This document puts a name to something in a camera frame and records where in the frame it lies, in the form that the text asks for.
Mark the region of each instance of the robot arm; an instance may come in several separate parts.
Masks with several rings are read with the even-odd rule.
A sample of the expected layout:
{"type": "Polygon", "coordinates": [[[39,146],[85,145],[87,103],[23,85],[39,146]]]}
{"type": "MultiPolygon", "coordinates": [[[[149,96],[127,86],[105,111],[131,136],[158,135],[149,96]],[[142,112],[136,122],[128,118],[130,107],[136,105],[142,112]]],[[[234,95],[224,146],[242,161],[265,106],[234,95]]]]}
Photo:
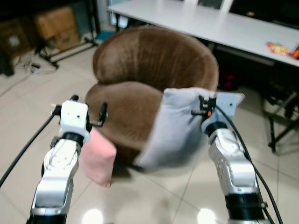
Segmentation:
{"type": "Polygon", "coordinates": [[[60,116],[60,138],[44,158],[44,174],[37,185],[27,224],[65,224],[81,148],[90,139],[92,124],[102,126],[107,115],[104,104],[99,121],[90,122],[88,106],[76,102],[77,99],[65,101],[54,110],[60,116]]]}
{"type": "Polygon", "coordinates": [[[209,156],[225,196],[228,224],[269,224],[264,219],[265,205],[259,200],[254,167],[245,157],[234,132],[228,129],[228,121],[216,109],[217,105],[232,118],[242,98],[241,94],[232,93],[218,93],[215,98],[199,97],[201,111],[192,114],[205,114],[201,128],[209,136],[209,156]]]}

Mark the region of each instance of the gray cloth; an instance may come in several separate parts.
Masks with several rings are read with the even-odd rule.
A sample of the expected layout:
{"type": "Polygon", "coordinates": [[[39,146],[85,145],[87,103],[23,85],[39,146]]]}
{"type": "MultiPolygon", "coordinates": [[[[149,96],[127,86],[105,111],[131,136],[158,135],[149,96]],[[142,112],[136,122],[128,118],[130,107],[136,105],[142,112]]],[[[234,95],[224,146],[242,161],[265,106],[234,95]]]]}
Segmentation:
{"type": "Polygon", "coordinates": [[[201,116],[199,95],[212,97],[213,91],[202,88],[166,89],[149,140],[135,165],[151,171],[186,164],[199,150],[201,116]]]}

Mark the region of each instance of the brown armchair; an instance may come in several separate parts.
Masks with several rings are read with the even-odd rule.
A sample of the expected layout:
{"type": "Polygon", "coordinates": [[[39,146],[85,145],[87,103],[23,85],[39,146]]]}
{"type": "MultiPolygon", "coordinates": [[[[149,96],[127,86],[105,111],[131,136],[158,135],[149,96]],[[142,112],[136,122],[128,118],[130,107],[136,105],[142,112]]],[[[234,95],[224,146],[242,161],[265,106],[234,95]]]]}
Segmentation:
{"type": "Polygon", "coordinates": [[[104,41],[94,53],[93,71],[99,82],[85,99],[90,115],[97,118],[102,103],[108,103],[100,131],[126,162],[147,141],[165,88],[216,90],[219,74],[217,61],[202,43],[156,27],[128,29],[104,41]]]}

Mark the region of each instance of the chair backrest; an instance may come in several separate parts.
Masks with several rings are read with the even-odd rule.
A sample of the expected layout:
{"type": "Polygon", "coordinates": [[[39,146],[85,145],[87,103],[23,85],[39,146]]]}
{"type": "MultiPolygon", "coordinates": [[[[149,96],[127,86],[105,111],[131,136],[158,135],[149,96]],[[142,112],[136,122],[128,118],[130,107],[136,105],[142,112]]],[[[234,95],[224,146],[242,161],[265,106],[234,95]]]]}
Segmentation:
{"type": "Polygon", "coordinates": [[[104,41],[93,56],[100,83],[138,81],[165,88],[215,90],[219,69],[210,50],[195,38],[157,28],[121,31],[104,41]]]}

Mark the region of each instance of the pink cloth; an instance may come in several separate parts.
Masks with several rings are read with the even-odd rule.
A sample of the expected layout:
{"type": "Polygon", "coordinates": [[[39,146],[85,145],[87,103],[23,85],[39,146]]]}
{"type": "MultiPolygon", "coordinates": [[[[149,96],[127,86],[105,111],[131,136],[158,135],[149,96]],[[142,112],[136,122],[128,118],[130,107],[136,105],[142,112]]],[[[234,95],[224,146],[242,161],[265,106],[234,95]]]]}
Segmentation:
{"type": "Polygon", "coordinates": [[[90,141],[82,147],[79,166],[88,178],[108,188],[111,185],[115,156],[115,146],[95,128],[92,128],[90,141]]]}

